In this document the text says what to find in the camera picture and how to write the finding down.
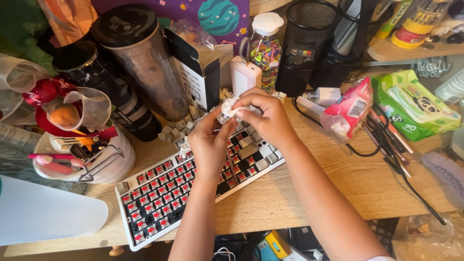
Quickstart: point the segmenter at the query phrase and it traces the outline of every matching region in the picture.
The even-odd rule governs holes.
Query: barcode
[[[264,242],[262,242],[261,244],[259,244],[258,247],[259,247],[259,250],[262,250],[263,248],[268,247],[268,244],[267,244],[266,241],[264,241]]]
[[[356,100],[354,101],[353,105],[351,106],[351,108],[349,109],[348,113],[347,113],[347,116],[350,116],[350,117],[359,117],[362,112],[364,111],[364,108],[366,108],[366,102],[361,99],[361,98],[356,98]]]

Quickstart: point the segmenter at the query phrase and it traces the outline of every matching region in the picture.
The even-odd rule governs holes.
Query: pink package
[[[342,97],[321,115],[321,124],[346,141],[361,127],[374,99],[371,78],[365,77],[353,83]]]

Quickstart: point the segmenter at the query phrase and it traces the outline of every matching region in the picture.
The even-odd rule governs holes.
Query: desk surface
[[[427,213],[427,209],[406,187],[402,178],[384,163],[380,153],[370,158],[356,156],[321,127],[300,115],[289,99],[285,101],[285,108],[298,136],[364,219]],[[447,146],[451,134],[447,132],[411,143],[416,152],[405,155],[411,162],[408,166],[412,174],[410,183],[438,212],[456,210],[452,201],[448,200],[452,195],[446,192],[446,185],[420,163],[420,157],[426,152]],[[128,138],[137,157],[130,175],[176,152],[174,145],[162,143],[159,139],[143,143],[132,136]],[[350,144],[360,153],[375,150],[364,131],[359,131]],[[11,245],[5,256],[128,244],[114,187],[115,184],[90,185],[87,189],[86,195],[105,201],[110,212],[106,224],[95,234]],[[218,234],[306,225],[308,221],[294,191],[286,163],[216,204]],[[171,231],[159,240],[174,239],[176,231]]]

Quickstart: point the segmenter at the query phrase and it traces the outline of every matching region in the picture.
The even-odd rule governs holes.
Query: hand
[[[197,176],[213,180],[215,184],[226,162],[227,141],[237,127],[237,120],[233,117],[222,125],[219,132],[213,133],[216,127],[214,120],[220,112],[221,106],[218,106],[208,113],[188,135],[188,142],[197,164]]]
[[[265,141],[279,150],[300,141],[279,99],[261,88],[254,87],[240,95],[240,100],[235,103],[233,109],[249,104],[259,107],[264,112],[263,116],[239,110],[237,117],[251,124]]]

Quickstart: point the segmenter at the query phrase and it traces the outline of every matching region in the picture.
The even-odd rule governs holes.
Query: mechanical keyboard
[[[216,203],[285,162],[253,126],[238,120],[227,144],[233,166],[225,160]],[[236,174],[237,183],[232,172]],[[129,247],[137,251],[180,225],[196,175],[195,156],[179,153],[119,182],[116,195]]]

